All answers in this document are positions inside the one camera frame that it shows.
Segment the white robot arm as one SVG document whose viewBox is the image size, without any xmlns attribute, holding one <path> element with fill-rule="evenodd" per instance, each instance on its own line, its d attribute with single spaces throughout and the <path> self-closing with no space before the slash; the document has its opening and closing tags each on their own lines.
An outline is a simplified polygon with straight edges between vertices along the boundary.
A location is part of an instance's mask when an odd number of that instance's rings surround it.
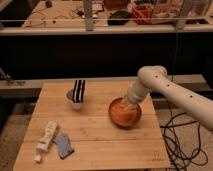
<svg viewBox="0 0 213 171">
<path fill-rule="evenodd" d="M 144 66 L 140 68 L 137 72 L 137 78 L 128 88 L 123 102 L 125 104 L 138 104 L 151 91 L 157 91 L 164 95 L 203 127 L 213 132 L 213 100 L 167 79 L 167 70 L 163 66 Z"/>
</svg>

